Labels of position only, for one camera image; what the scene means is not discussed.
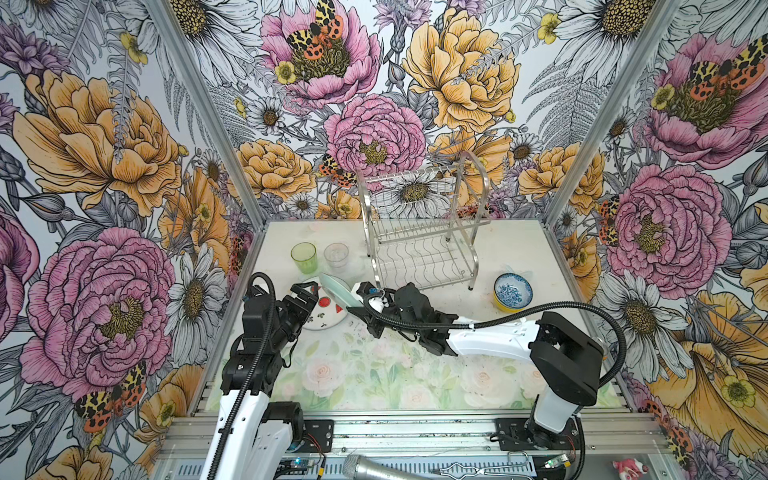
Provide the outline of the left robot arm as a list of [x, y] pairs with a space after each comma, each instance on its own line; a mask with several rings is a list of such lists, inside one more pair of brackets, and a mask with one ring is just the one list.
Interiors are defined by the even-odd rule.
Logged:
[[302, 439], [303, 412], [271, 394], [294, 343], [317, 305], [318, 284], [294, 284], [279, 300], [271, 278], [250, 277], [241, 316], [243, 332], [232, 343], [222, 371], [218, 420], [200, 477], [272, 479], [282, 457]]

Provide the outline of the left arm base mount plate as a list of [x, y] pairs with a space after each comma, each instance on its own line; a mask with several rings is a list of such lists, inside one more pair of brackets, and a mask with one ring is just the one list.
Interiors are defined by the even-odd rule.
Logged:
[[316, 454], [330, 453], [333, 447], [335, 421], [330, 419], [305, 419], [303, 437], [299, 439], [295, 452]]

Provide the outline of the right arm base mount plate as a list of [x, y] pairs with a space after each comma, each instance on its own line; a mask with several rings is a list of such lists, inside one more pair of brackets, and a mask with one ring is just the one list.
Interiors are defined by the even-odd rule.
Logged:
[[528, 450], [576, 451], [583, 444], [583, 435], [574, 418], [566, 422], [561, 433], [552, 433], [538, 426], [530, 418], [497, 418], [495, 432], [489, 437], [502, 451], [523, 452]]

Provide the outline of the yellow plastic bowl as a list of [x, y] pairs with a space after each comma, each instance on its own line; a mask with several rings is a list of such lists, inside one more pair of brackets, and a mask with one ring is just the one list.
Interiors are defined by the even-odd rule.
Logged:
[[527, 308], [532, 301], [532, 296], [526, 292], [505, 290], [495, 292], [494, 301], [499, 310], [515, 313]]

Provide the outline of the white watermelon pattern plate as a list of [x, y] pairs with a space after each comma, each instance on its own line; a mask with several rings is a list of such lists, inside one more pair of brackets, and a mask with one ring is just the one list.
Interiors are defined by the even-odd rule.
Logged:
[[328, 330], [341, 324], [347, 315], [348, 312], [318, 285], [318, 302], [303, 328], [310, 331]]

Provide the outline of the teal rimmed plate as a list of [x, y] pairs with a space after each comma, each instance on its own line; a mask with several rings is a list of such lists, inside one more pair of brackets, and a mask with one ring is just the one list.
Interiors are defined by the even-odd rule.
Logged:
[[341, 279], [320, 273], [319, 284], [326, 294], [343, 309], [362, 307], [362, 301]]

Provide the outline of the clear pink glass tumbler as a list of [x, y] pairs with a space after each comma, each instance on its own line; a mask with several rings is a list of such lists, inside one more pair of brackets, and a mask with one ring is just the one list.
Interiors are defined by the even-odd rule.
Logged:
[[349, 247], [342, 242], [329, 244], [323, 252], [326, 272], [336, 276], [346, 273], [350, 259]]

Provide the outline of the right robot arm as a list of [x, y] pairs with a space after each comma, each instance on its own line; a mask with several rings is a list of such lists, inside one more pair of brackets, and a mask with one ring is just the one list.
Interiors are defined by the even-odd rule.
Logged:
[[534, 401], [522, 424], [498, 436], [513, 448], [558, 448], [576, 435], [576, 416], [596, 404], [606, 383], [599, 343], [562, 315], [578, 302], [554, 302], [518, 314], [476, 321], [432, 306], [414, 284], [396, 290], [360, 283], [339, 297], [341, 307], [379, 338], [391, 329], [436, 356], [512, 362], [534, 384]]

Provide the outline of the green glass tumbler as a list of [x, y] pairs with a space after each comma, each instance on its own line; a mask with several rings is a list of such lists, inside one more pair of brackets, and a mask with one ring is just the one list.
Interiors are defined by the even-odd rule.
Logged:
[[302, 274], [312, 274], [318, 268], [317, 248], [311, 242], [300, 242], [294, 245], [290, 256]]

